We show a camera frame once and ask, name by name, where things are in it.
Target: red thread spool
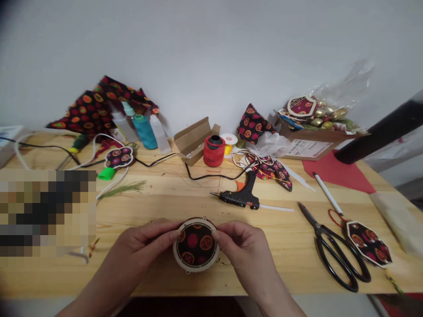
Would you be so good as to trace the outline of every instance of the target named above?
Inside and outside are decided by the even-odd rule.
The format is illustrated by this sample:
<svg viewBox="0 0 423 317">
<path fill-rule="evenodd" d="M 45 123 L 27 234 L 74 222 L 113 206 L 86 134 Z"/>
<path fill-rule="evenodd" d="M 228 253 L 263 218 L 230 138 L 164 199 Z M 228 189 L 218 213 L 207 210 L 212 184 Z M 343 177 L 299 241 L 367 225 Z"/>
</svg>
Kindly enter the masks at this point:
<svg viewBox="0 0 423 317">
<path fill-rule="evenodd" d="M 204 163 L 209 167 L 218 167 L 223 162 L 225 141 L 217 136 L 209 136 L 204 143 Z"/>
</svg>

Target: black cylinder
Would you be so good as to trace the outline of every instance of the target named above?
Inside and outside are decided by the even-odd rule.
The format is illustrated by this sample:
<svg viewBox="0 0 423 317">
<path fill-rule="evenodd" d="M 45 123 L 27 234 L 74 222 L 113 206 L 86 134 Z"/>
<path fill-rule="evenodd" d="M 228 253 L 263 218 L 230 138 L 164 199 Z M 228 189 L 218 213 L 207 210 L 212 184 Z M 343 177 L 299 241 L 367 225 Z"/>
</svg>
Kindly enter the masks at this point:
<svg viewBox="0 0 423 317">
<path fill-rule="evenodd" d="M 218 149 L 219 145 L 223 144 L 222 138 L 217 135 L 212 135 L 208 141 L 209 144 L 207 144 L 207 146 L 210 150 Z"/>
<path fill-rule="evenodd" d="M 372 126 L 369 136 L 355 139 L 336 152 L 335 157 L 342 163 L 353 164 L 421 125 L 423 101 L 410 99 Z"/>
</svg>

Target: hand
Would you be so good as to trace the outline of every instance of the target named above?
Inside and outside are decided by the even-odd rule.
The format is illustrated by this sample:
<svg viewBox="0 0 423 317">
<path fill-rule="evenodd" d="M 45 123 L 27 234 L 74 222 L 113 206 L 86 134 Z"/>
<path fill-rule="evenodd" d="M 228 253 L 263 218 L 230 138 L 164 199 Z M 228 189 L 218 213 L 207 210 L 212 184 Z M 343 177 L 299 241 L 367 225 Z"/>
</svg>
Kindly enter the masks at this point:
<svg viewBox="0 0 423 317">
<path fill-rule="evenodd" d="M 262 229 L 232 221 L 217 226 L 212 235 L 232 263 L 242 287 L 267 316 L 281 312 L 284 316 L 305 316 L 276 270 Z"/>
<path fill-rule="evenodd" d="M 58 316 L 110 316 L 130 297 L 151 263 L 178 239 L 181 223 L 160 219 L 125 230 L 82 293 Z"/>
</svg>

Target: person's right hand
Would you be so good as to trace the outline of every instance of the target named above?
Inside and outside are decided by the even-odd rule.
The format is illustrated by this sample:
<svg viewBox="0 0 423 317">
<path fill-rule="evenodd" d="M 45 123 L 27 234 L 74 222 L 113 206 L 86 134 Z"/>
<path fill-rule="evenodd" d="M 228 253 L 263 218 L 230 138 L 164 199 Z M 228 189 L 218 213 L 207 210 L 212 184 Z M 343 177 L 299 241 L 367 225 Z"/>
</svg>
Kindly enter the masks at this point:
<svg viewBox="0 0 423 317">
<path fill-rule="evenodd" d="M 262 229 L 232 221 L 217 226 L 211 234 L 232 263 L 245 291 L 266 315 L 278 316 L 283 311 L 285 316 L 305 316 L 276 270 Z"/>
</svg>

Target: black cable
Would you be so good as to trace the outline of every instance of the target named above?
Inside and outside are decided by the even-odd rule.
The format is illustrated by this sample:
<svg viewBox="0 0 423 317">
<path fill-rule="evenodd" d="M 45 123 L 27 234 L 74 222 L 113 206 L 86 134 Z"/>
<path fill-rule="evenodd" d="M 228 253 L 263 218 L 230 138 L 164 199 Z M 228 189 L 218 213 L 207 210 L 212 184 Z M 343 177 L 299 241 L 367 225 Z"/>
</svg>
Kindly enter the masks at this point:
<svg viewBox="0 0 423 317">
<path fill-rule="evenodd" d="M 5 138 L 5 137 L 2 137 L 2 136 L 0 136 L 0 139 L 3 139 L 3 140 L 8 140 L 8 141 L 11 141 L 11 142 L 17 142 L 16 140 L 13 140 L 13 139 L 8 139 L 8 138 Z M 72 153 L 70 153 L 67 149 L 65 149 L 65 148 L 63 148 L 63 147 L 60 147 L 60 146 L 57 146 L 57 145 L 35 145 L 35 144 L 28 144 L 28 143 L 23 143 L 23 142 L 18 142 L 19 144 L 22 144 L 22 145 L 25 145 L 25 146 L 31 146 L 31 147 L 57 147 L 57 148 L 59 148 L 59 149 L 62 149 L 62 150 L 64 150 L 64 151 L 66 151 L 66 153 L 74 160 L 74 162 L 77 164 L 77 165 L 81 165 L 81 162 L 79 162 L 79 160 L 76 158 L 76 157 L 74 157 L 73 155 L 72 155 Z"/>
<path fill-rule="evenodd" d="M 170 153 L 169 155 L 166 155 L 158 160 L 155 160 L 153 163 L 151 163 L 150 165 L 145 164 L 143 161 L 135 158 L 135 161 L 137 161 L 138 163 L 141 163 L 142 165 L 144 165 L 145 167 L 152 167 L 154 164 L 156 164 L 157 162 L 160 162 L 161 160 L 168 158 L 169 156 L 175 155 L 176 153 Z"/>
<path fill-rule="evenodd" d="M 218 175 L 218 174 L 215 174 L 215 175 L 212 175 L 212 174 L 207 174 L 207 175 L 203 175 L 203 176 L 200 176 L 200 177 L 196 177 L 196 178 L 192 178 L 192 176 L 191 176 L 191 173 L 189 172 L 189 168 L 188 168 L 188 165 L 185 163 L 185 167 L 186 167 L 186 171 L 188 172 L 188 176 L 193 180 L 193 181 L 197 181 L 197 180 L 200 180 L 200 179 L 203 179 L 203 178 L 206 178 L 206 177 L 223 177 L 223 178 L 226 178 L 226 179 L 228 179 L 228 180 L 231 180 L 231 181 L 234 181 L 234 180 L 236 180 L 237 178 L 239 178 L 248 168 L 250 168 L 254 163 L 255 163 L 256 161 L 252 161 L 247 167 L 245 167 L 243 170 L 242 170 L 242 172 L 238 175 L 238 176 L 236 176 L 236 177 L 228 177 L 228 176 L 225 176 L 225 175 Z"/>
<path fill-rule="evenodd" d="M 100 164 L 100 163 L 104 163 L 106 160 L 104 159 L 104 160 L 100 160 L 100 161 L 97 161 L 97 162 L 94 162 L 94 163 L 91 163 L 91 164 L 87 164 L 87 165 L 84 165 L 84 166 L 81 166 L 81 167 L 91 167 L 91 166 L 94 166 L 94 165 L 97 165 L 97 164 Z"/>
</svg>

